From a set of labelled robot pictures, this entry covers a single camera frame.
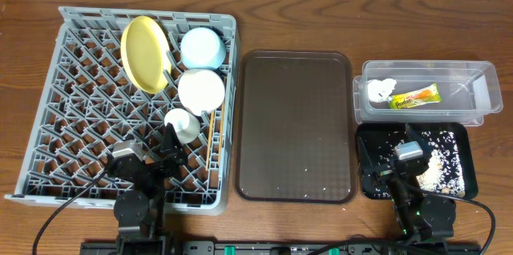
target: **light blue cup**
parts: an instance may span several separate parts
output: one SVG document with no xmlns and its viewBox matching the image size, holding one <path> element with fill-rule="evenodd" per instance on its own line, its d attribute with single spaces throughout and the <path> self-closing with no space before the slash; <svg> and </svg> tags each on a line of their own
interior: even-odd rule
<svg viewBox="0 0 513 255">
<path fill-rule="evenodd" d="M 185 34 L 180 48 L 182 62 L 189 70 L 215 70 L 226 58 L 223 41 L 206 27 L 197 27 Z"/>
</svg>

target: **small white cup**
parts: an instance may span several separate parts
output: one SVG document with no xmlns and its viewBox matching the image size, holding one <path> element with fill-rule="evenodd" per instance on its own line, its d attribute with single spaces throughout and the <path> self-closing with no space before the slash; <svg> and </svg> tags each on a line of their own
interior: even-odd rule
<svg viewBox="0 0 513 255">
<path fill-rule="evenodd" d="M 223 41 L 206 27 L 197 27 L 185 34 L 180 48 L 182 62 L 189 70 L 215 70 L 226 57 Z"/>
<path fill-rule="evenodd" d="M 191 143 L 200 134 L 200 121 L 188 111 L 179 108 L 168 111 L 164 123 L 173 125 L 181 144 Z"/>
<path fill-rule="evenodd" d="M 188 70 L 178 82 L 178 97 L 193 115 L 215 111 L 224 100 L 224 83 L 210 70 Z"/>
</svg>

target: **green connector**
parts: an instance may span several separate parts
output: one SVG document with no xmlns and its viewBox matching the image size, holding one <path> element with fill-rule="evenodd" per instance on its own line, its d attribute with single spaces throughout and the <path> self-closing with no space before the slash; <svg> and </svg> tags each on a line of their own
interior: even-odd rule
<svg viewBox="0 0 513 255">
<path fill-rule="evenodd" d="M 340 255 L 340 250 L 338 248 L 330 249 L 328 255 Z"/>
<path fill-rule="evenodd" d="M 235 247 L 234 246 L 224 247 L 224 255 L 235 255 Z"/>
</svg>

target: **clear plastic container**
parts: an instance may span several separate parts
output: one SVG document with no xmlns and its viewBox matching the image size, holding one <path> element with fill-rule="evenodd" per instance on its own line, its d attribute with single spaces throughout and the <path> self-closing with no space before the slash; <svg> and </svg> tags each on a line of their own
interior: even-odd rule
<svg viewBox="0 0 513 255">
<path fill-rule="evenodd" d="M 480 61 L 368 61 L 362 76 L 353 80 L 353 103 L 357 123 L 363 122 L 456 122 L 483 124 L 483 116 L 503 109 L 495 67 Z M 387 102 L 368 100 L 367 82 L 396 79 L 392 95 L 438 84 L 440 103 L 407 109 L 390 109 Z"/>
</svg>

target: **black tray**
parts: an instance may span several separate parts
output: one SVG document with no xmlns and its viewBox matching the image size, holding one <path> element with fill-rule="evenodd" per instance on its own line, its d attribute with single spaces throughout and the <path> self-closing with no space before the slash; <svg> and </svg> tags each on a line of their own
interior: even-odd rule
<svg viewBox="0 0 513 255">
<path fill-rule="evenodd" d="M 236 192 L 246 200 L 351 200 L 357 165 L 348 59 L 254 51 L 241 78 Z"/>
<path fill-rule="evenodd" d="M 465 184 L 465 199 L 472 199 L 478 195 L 478 183 L 475 177 L 474 162 L 472 160 L 471 146 L 468 140 L 467 130 L 460 123 L 410 123 L 411 127 L 424 139 L 423 132 L 431 132 L 439 135 L 440 132 L 454 133 L 454 140 L 458 146 L 458 155 L 462 166 L 463 183 Z M 364 123 L 357 129 L 356 137 L 363 140 L 366 150 L 373 164 L 386 164 L 401 140 L 407 140 L 404 123 Z M 386 200 L 390 197 L 387 187 L 376 189 L 372 186 L 368 176 L 361 177 L 363 194 L 374 200 Z"/>
</svg>

